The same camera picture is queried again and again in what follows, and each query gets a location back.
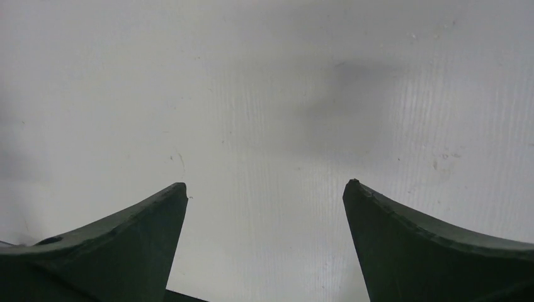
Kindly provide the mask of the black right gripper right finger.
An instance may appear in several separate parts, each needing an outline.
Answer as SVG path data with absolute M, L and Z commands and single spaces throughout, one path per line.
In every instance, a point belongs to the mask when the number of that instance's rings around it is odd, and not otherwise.
M 350 180 L 343 203 L 371 301 L 532 301 L 533 245 L 477 233 Z

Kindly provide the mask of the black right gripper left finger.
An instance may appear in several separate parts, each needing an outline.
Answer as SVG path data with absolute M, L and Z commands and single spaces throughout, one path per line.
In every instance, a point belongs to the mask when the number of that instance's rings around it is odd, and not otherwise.
M 165 301 L 186 185 L 34 245 L 1 249 L 2 301 Z

